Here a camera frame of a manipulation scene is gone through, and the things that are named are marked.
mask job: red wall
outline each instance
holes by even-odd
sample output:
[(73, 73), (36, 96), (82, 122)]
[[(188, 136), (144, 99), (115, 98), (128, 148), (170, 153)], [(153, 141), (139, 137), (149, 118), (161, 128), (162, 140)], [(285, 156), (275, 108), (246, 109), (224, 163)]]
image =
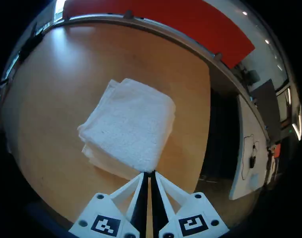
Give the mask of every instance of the red wall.
[(202, 0), (67, 0), (63, 17), (91, 13), (124, 14), (127, 10), (132, 10), (136, 17), (175, 28), (213, 53), (222, 53), (222, 61), (229, 68), (254, 50), (239, 27)]

